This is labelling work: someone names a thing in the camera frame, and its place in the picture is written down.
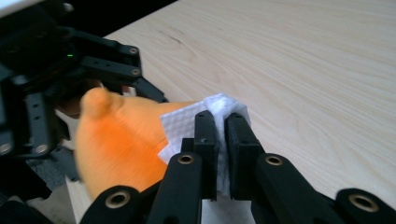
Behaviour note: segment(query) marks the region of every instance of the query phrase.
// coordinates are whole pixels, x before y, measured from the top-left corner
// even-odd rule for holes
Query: orange plush toy
[[[163,178],[167,145],[160,115],[194,102],[159,104],[94,88],[81,100],[76,162],[92,198],[117,185],[143,191]]]

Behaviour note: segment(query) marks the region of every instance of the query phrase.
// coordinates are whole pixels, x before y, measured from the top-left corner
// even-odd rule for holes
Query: light wood surface
[[[247,105],[265,150],[317,191],[364,189],[396,208],[395,1],[179,0],[108,38],[140,49],[170,101],[225,92]],[[75,210],[89,206],[71,191]]]

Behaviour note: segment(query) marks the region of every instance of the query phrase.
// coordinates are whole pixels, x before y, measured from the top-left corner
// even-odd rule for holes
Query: screw
[[[0,154],[5,154],[8,151],[11,150],[11,144],[10,143],[5,143],[2,146],[0,146]]]
[[[134,70],[132,70],[132,74],[133,75],[139,75],[139,73],[140,73],[140,70],[139,69],[134,69]]]
[[[39,146],[39,147],[37,147],[35,149],[35,152],[36,153],[43,153],[43,152],[47,151],[48,148],[49,147],[47,145],[41,145],[41,146]]]
[[[137,53],[137,49],[131,48],[131,49],[129,50],[129,52],[131,52],[132,54],[136,54],[136,53]]]

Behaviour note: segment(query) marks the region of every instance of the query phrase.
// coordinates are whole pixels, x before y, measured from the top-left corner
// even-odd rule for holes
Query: wood grain
[[[319,192],[396,208],[394,1],[179,0],[108,36],[170,101],[225,92]]]

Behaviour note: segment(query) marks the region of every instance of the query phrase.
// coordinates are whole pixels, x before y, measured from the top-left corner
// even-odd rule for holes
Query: white tissue
[[[213,115],[219,137],[217,190],[221,195],[230,196],[224,120],[232,113],[241,114],[249,124],[250,119],[248,116],[248,108],[225,93],[218,93],[206,97],[201,102],[162,115],[161,122],[168,140],[168,145],[158,155],[164,162],[168,163],[172,156],[180,152],[182,139],[194,137],[195,115],[204,110],[210,111]]]
[[[240,224],[254,223],[250,212],[249,201],[234,201],[230,199],[230,179],[228,171],[228,156],[224,136],[224,120],[232,113],[244,116],[250,125],[248,108],[224,93],[209,96],[203,101],[181,108],[161,116],[163,129],[168,145],[158,154],[168,163],[172,156],[180,152],[183,138],[194,137],[195,115],[209,110],[213,115],[219,137],[219,158],[217,190],[215,202],[203,200],[202,223]]]

